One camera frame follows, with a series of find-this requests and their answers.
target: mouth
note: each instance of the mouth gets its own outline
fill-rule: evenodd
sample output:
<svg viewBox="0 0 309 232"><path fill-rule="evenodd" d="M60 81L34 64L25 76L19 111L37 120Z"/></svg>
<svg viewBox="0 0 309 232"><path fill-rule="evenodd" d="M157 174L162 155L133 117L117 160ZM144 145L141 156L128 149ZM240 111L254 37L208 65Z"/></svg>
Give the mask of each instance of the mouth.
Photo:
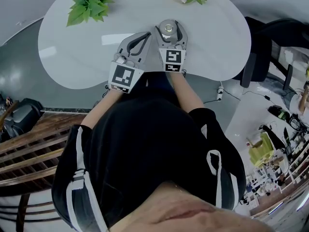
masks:
<svg viewBox="0 0 309 232"><path fill-rule="evenodd" d="M200 213L213 213L215 208L204 201L193 201L177 204L168 210L157 223L173 219L191 218Z"/></svg>

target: black t-shirt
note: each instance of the black t-shirt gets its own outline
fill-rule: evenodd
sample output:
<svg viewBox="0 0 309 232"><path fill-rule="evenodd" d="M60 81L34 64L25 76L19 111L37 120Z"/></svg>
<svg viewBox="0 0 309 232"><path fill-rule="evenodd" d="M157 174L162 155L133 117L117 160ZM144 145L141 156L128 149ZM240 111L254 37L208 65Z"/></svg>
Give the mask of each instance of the black t-shirt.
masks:
<svg viewBox="0 0 309 232"><path fill-rule="evenodd" d="M93 130L72 127L52 189L55 208L69 225L66 188L77 168L80 127L85 168L108 227L139 207L164 181L217 205L218 179L207 162L210 150L221 155L220 206L233 209L243 196L243 163L214 112L199 108L186 113L159 94L144 94L115 104ZM218 159L211 158L215 169Z"/></svg>

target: sleeve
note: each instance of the sleeve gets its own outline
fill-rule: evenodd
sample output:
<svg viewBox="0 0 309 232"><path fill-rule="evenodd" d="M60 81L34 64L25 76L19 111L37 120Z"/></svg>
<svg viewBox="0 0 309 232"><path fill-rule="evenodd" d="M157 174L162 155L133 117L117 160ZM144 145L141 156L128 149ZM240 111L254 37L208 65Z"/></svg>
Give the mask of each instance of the sleeve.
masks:
<svg viewBox="0 0 309 232"><path fill-rule="evenodd" d="M246 175L238 151L226 138L216 119L214 111L207 108L197 108L189 112L189 115L201 129L210 147L220 152L222 166L224 166L225 170L237 178L240 200L246 189Z"/></svg>
<svg viewBox="0 0 309 232"><path fill-rule="evenodd" d="M83 129L81 135L83 152L86 148L86 144L92 130L84 125L72 126L66 146L60 157L52 186L52 198L55 209L59 216L70 226L71 223L67 209L66 190L77 168L76 140L78 129L80 127Z"/></svg>

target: white table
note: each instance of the white table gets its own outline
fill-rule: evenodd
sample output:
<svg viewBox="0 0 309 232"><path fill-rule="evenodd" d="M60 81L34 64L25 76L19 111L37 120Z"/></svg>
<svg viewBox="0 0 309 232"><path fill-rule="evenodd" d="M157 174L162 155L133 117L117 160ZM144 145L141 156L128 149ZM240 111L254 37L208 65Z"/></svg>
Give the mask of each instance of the white table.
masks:
<svg viewBox="0 0 309 232"><path fill-rule="evenodd" d="M166 19L179 21L188 34L187 73L216 81L236 76L245 66L251 48L249 27L229 0L180 4L178 0L114 0L104 22L66 27L72 0L56 0L41 24L39 54L47 73L72 89L93 87L108 80L110 61L127 36ZM146 71L162 71L158 46L153 41Z"/></svg>

